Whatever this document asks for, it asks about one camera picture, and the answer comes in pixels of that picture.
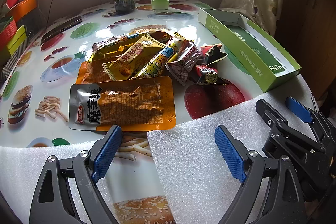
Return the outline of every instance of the plastic jar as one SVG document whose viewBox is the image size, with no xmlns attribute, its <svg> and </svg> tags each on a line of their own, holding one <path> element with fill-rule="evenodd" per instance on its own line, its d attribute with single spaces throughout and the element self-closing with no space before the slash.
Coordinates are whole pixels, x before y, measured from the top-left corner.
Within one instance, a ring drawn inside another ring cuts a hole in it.
<svg viewBox="0 0 336 224">
<path fill-rule="evenodd" d="M 114 7 L 119 15 L 129 14 L 135 10 L 135 0 L 114 0 Z"/>
<path fill-rule="evenodd" d="M 152 9 L 155 13 L 166 13 L 169 8 L 169 0 L 152 0 Z"/>
</svg>

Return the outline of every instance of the blue textured rubber pad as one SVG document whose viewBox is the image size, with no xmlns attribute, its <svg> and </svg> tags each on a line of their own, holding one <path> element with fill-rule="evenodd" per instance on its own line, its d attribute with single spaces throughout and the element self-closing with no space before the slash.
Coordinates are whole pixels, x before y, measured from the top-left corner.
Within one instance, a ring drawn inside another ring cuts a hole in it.
<svg viewBox="0 0 336 224">
<path fill-rule="evenodd" d="M 114 155 L 121 144 L 122 137 L 123 132 L 121 127 L 116 127 L 94 162 L 94 172 L 91 176 L 94 182 L 97 183 L 99 179 L 105 177 Z"/>
<path fill-rule="evenodd" d="M 215 130 L 215 142 L 232 176 L 243 183 L 246 179 L 244 161 L 220 127 L 217 127 Z"/>
<path fill-rule="evenodd" d="M 311 123 L 313 121 L 309 110 L 292 97 L 287 97 L 285 101 L 286 107 L 300 118 L 301 121 Z"/>
</svg>

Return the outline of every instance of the screw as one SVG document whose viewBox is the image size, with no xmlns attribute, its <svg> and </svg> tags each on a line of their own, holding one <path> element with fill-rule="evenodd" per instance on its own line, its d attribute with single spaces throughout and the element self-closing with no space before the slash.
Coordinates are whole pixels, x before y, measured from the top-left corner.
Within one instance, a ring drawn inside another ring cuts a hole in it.
<svg viewBox="0 0 336 224">
<path fill-rule="evenodd" d="M 258 156 L 258 152 L 255 151 L 255 150 L 250 150 L 250 151 L 249 151 L 249 154 L 250 154 L 251 157 L 256 157 L 256 156 Z"/>
<path fill-rule="evenodd" d="M 282 156 L 281 156 L 281 159 L 282 159 L 283 161 L 289 161 L 289 157 L 286 156 L 286 155 L 282 155 Z"/>
<path fill-rule="evenodd" d="M 50 156 L 47 158 L 48 162 L 53 162 L 56 159 L 55 156 Z"/>
<path fill-rule="evenodd" d="M 85 158 L 87 155 L 89 154 L 89 152 L 87 150 L 83 150 L 79 153 L 79 155 L 82 157 L 82 158 Z"/>
</svg>

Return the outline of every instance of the black phone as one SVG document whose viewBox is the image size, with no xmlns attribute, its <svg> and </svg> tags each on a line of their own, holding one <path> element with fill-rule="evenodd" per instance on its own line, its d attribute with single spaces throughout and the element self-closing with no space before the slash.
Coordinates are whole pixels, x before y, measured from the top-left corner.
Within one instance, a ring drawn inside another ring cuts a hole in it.
<svg viewBox="0 0 336 224">
<path fill-rule="evenodd" d="M 56 35 L 58 35 L 61 32 L 64 32 L 65 30 L 68 30 L 70 28 L 72 28 L 73 26 L 78 25 L 79 23 L 82 22 L 82 17 L 81 16 L 77 16 L 74 17 L 70 20 L 68 20 L 65 23 L 62 23 L 58 26 L 56 26 L 55 28 L 53 28 L 51 31 L 47 32 L 41 39 L 41 45 L 48 41 L 49 39 L 55 37 Z"/>
</svg>

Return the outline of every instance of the sesame bun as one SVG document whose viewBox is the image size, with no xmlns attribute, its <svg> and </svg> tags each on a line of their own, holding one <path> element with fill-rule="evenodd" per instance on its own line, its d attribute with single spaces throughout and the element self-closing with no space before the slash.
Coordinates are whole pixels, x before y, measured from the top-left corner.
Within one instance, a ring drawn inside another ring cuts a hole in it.
<svg viewBox="0 0 336 224">
<path fill-rule="evenodd" d="M 120 224 L 175 224 L 165 196 L 114 203 Z"/>
<path fill-rule="evenodd" d="M 32 91 L 33 86 L 28 85 L 15 94 L 8 113 L 8 122 L 10 124 L 16 124 L 24 118 L 32 97 Z"/>
</svg>

